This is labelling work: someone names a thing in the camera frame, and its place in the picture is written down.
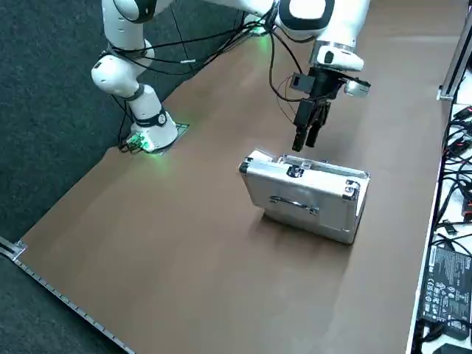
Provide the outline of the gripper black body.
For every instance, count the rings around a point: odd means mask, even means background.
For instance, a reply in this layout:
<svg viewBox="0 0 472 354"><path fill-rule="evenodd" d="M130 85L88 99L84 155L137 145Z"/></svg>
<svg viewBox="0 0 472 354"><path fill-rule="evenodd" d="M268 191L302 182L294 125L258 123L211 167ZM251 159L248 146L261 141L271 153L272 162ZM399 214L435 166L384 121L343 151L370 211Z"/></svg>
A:
<svg viewBox="0 0 472 354"><path fill-rule="evenodd" d="M308 76L313 78L310 100L334 100L339 89L348 79L348 76L341 72L321 66L310 67Z"/></svg>

